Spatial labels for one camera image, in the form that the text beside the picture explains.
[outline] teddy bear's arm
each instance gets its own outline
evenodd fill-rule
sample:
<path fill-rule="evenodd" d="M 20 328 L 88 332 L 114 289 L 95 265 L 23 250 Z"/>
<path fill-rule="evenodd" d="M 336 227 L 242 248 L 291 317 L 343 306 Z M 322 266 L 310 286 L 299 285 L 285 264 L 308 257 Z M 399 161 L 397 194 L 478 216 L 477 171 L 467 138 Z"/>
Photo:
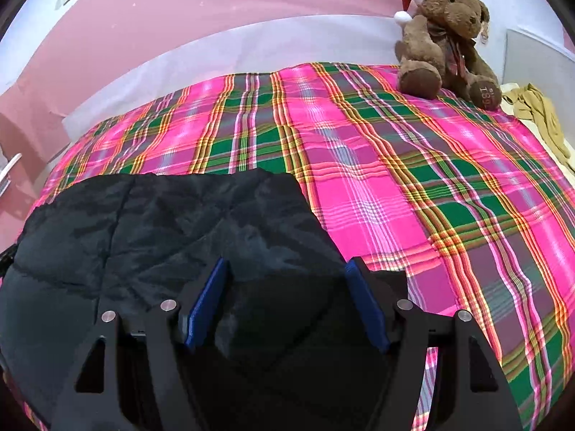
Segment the teddy bear's arm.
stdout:
<path fill-rule="evenodd" d="M 404 56 L 408 60 L 426 61 L 439 73 L 445 71 L 445 55 L 441 47 L 431 40 L 425 16 L 417 15 L 405 25 L 403 44 Z"/>
<path fill-rule="evenodd" d="M 483 61 L 473 45 L 465 44 L 461 46 L 461 52 L 465 57 L 465 67 L 470 73 L 488 77 L 498 84 L 497 76 L 495 76 L 489 65 Z"/>

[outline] stuffed animal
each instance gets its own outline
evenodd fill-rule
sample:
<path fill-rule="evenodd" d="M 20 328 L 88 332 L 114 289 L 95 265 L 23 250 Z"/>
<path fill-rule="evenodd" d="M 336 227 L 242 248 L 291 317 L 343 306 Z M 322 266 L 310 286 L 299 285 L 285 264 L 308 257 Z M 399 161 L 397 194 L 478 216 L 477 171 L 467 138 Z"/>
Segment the stuffed animal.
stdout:
<path fill-rule="evenodd" d="M 475 50 L 475 39 L 489 22 L 489 11 L 480 0 L 413 0 L 417 15 L 406 10 L 395 21 L 403 27 L 397 45 L 401 63 L 399 90 L 435 99 L 445 87 L 477 107 L 496 110 L 501 103 L 497 77 Z"/>

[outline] white pom-pom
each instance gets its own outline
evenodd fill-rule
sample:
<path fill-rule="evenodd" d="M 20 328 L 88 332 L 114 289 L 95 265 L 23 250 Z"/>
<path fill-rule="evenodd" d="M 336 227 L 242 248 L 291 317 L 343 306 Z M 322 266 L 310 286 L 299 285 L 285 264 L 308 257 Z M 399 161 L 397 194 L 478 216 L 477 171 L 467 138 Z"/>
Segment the white pom-pom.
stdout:
<path fill-rule="evenodd" d="M 409 13 L 407 11 L 398 11 L 395 13 L 395 16 L 393 17 L 393 20 L 401 27 L 406 25 L 412 19 L 413 18 L 409 16 Z"/>

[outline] blue gripper pad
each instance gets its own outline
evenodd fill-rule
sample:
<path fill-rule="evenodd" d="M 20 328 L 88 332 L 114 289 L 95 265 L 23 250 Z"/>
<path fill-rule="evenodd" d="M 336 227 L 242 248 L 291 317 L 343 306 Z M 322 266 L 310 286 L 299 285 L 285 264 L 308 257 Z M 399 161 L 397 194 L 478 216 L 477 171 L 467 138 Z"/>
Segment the blue gripper pad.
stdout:
<path fill-rule="evenodd" d="M 385 335 L 385 318 L 353 260 L 346 265 L 346 281 L 355 307 L 359 311 L 367 338 L 381 353 L 386 353 L 390 343 Z"/>
<path fill-rule="evenodd" d="M 225 287 L 227 272 L 224 259 L 218 259 L 203 292 L 190 312 L 186 345 L 191 349 L 200 347 L 208 335 L 208 330 Z"/>

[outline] teddy bear's head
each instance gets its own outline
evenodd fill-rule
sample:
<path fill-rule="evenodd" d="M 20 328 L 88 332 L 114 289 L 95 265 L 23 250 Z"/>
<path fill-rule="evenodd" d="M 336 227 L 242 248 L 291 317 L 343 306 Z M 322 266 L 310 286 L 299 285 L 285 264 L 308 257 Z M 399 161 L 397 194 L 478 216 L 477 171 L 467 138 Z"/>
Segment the teddy bear's head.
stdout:
<path fill-rule="evenodd" d="M 489 22 L 489 11 L 481 0 L 423 0 L 419 12 L 465 39 L 475 39 L 482 23 Z"/>

